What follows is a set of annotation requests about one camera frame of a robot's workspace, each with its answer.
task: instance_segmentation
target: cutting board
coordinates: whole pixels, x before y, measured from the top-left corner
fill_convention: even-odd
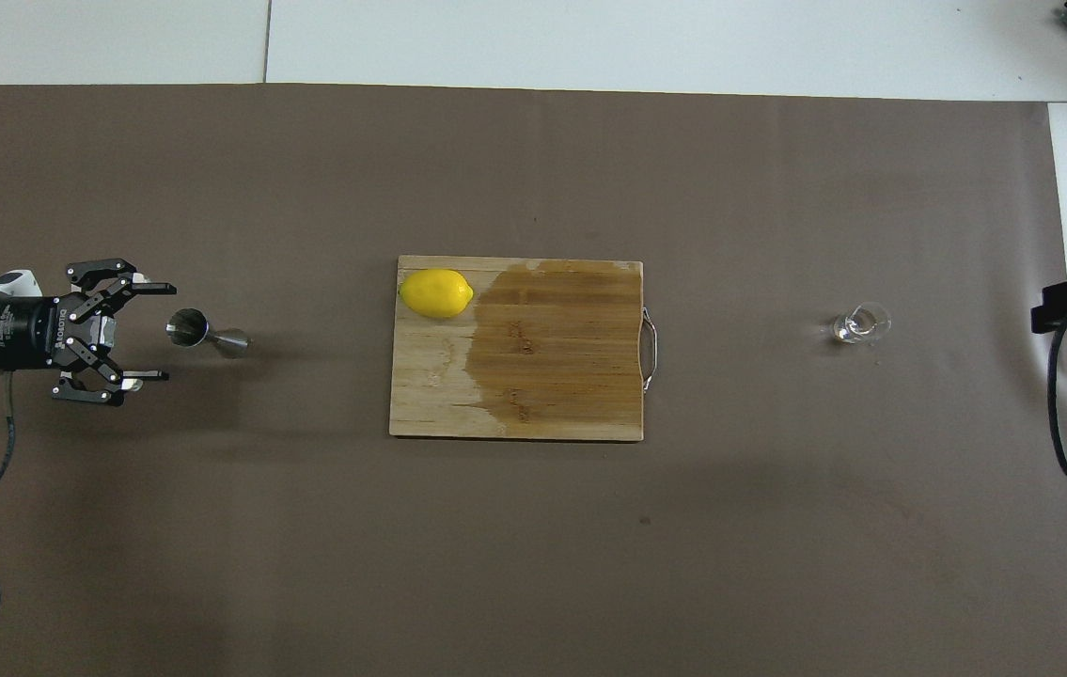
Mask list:
[[[431,267],[474,297],[431,319],[396,295],[392,435],[641,440],[640,262],[400,256],[397,290]]]

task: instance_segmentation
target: small glass cup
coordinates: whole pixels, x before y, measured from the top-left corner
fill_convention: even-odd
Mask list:
[[[840,314],[830,322],[830,334],[835,342],[876,343],[889,333],[893,318],[875,301],[864,301],[848,313]]]

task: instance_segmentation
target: robotic arm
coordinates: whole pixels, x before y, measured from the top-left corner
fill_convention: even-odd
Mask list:
[[[114,315],[134,296],[177,289],[147,281],[124,258],[70,264],[65,273],[73,287],[64,296],[43,296],[28,270],[0,275],[0,369],[59,368],[52,397],[111,406],[144,381],[168,380],[163,372],[130,372],[111,359]],[[86,389],[86,369],[102,377],[102,389]]]

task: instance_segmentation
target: wet stain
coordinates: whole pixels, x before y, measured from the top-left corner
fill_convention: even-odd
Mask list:
[[[975,582],[962,574],[964,546],[942,526],[938,515],[921,509],[907,493],[842,472],[834,473],[830,489],[831,505],[872,540],[881,556],[933,586],[978,599]]]
[[[611,262],[517,264],[478,297],[465,372],[506,437],[641,427],[641,274]]]
[[[437,365],[437,368],[431,369],[429,372],[429,378],[427,378],[427,384],[431,387],[439,387],[448,377],[448,369],[450,365],[455,363],[455,344],[450,343],[447,338],[442,340],[442,364]]]

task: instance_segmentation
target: metal jigger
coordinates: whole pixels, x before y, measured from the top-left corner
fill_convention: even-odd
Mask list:
[[[191,348],[200,343],[213,343],[216,350],[228,359],[243,358],[251,340],[240,329],[211,331],[207,316],[195,309],[181,309],[173,313],[164,333],[175,346]]]

